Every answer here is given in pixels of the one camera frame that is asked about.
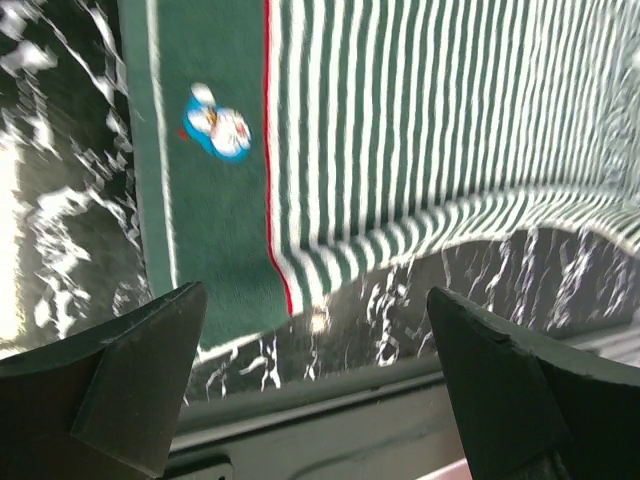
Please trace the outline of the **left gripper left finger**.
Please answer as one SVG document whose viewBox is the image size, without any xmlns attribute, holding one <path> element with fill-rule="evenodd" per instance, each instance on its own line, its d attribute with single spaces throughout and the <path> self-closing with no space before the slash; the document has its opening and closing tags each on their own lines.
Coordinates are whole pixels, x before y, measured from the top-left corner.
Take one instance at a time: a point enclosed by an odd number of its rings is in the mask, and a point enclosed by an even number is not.
<svg viewBox="0 0 640 480">
<path fill-rule="evenodd" d="M 4 479 L 163 475 L 204 325 L 187 283 L 123 316 L 1 362 Z"/>
</svg>

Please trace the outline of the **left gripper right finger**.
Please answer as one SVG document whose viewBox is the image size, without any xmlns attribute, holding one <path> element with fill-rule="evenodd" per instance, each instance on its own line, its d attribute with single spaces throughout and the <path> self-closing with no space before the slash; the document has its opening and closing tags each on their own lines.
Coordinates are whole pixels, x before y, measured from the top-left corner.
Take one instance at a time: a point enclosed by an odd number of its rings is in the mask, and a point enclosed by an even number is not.
<svg viewBox="0 0 640 480">
<path fill-rule="evenodd" d="M 475 479 L 636 479 L 639 370 L 432 288 L 428 316 Z"/>
</svg>

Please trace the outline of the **black white striped towel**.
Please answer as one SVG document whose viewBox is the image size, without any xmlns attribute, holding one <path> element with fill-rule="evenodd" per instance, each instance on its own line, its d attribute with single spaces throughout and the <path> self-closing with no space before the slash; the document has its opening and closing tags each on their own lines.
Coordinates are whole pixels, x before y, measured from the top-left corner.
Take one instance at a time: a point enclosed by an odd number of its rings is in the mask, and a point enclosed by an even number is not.
<svg viewBox="0 0 640 480">
<path fill-rule="evenodd" d="M 639 250 L 635 1 L 122 1 L 154 294 L 212 351 L 527 227 Z"/>
</svg>

